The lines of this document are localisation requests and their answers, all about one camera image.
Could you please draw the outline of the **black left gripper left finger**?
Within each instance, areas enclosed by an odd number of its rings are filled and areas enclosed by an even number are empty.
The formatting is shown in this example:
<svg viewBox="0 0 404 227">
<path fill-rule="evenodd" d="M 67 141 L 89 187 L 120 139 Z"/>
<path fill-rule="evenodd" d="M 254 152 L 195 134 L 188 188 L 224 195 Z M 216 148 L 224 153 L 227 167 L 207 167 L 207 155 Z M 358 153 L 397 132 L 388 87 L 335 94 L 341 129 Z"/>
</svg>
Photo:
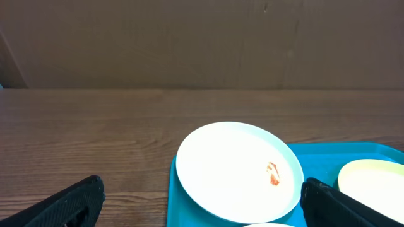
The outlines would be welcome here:
<svg viewBox="0 0 404 227">
<path fill-rule="evenodd" d="M 102 179 L 91 175 L 1 220 L 1 227 L 94 227 L 104 200 Z"/>
</svg>

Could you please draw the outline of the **yellow-green plate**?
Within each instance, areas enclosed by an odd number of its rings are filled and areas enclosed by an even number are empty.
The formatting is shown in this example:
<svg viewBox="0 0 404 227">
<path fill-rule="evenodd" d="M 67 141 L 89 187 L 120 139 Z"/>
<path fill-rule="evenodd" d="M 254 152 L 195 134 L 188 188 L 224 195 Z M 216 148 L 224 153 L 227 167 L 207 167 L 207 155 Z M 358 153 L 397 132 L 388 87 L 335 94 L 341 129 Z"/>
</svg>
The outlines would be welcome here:
<svg viewBox="0 0 404 227">
<path fill-rule="evenodd" d="M 403 223 L 403 165 L 363 159 L 347 163 L 338 174 L 339 190 L 371 209 Z"/>
</svg>

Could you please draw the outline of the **white plate with red stain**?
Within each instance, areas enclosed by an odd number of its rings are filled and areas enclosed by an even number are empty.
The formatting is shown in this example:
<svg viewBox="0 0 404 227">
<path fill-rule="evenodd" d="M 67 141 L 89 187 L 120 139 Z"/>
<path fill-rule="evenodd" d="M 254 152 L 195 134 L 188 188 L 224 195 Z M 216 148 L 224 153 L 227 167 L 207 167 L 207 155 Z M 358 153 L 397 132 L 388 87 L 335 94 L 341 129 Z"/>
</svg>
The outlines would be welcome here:
<svg viewBox="0 0 404 227">
<path fill-rule="evenodd" d="M 259 224 L 249 224 L 243 227 L 294 227 L 294 226 L 280 223 L 259 223 Z"/>
</svg>

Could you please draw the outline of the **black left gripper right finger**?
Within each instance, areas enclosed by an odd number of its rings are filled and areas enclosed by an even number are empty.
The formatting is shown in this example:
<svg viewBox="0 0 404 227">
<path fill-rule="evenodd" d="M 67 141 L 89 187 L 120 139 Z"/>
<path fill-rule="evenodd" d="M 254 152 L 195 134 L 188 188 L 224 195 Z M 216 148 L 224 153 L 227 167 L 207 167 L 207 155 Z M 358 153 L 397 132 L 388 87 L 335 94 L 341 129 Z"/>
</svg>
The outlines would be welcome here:
<svg viewBox="0 0 404 227">
<path fill-rule="evenodd" d="M 307 227 L 403 227 L 312 177 L 302 184 L 300 206 Z"/>
</svg>

